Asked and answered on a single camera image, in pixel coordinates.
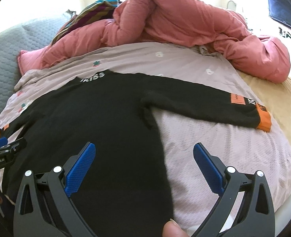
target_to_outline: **pink blanket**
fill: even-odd
[[[239,14],[199,0],[126,0],[113,17],[78,28],[51,47],[21,51],[22,74],[101,47],[135,42],[206,44],[236,69],[274,83],[283,82],[290,71],[288,50],[278,38],[257,37]]]

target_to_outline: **black sweatshirt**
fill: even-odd
[[[253,100],[202,84],[110,70],[76,77],[35,100],[2,132],[9,137],[25,125],[19,137],[27,141],[4,171],[4,192],[16,200],[26,170],[49,172],[90,141],[95,160],[71,195],[88,225],[99,237],[161,237],[173,203],[153,106],[265,131],[271,124]]]

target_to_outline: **striped blanket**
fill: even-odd
[[[98,0],[87,6],[79,15],[74,15],[56,34],[51,45],[54,45],[59,39],[71,31],[91,24],[98,20],[112,19],[114,9],[121,4],[120,0]]]

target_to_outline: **sleeve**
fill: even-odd
[[[154,106],[194,119],[270,131],[270,114],[255,100],[168,77],[144,75],[142,82],[140,109],[148,123]]]

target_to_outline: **gray bedspread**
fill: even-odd
[[[0,113],[21,75],[16,56],[20,50],[37,50],[48,45],[70,14],[30,20],[0,33]]]

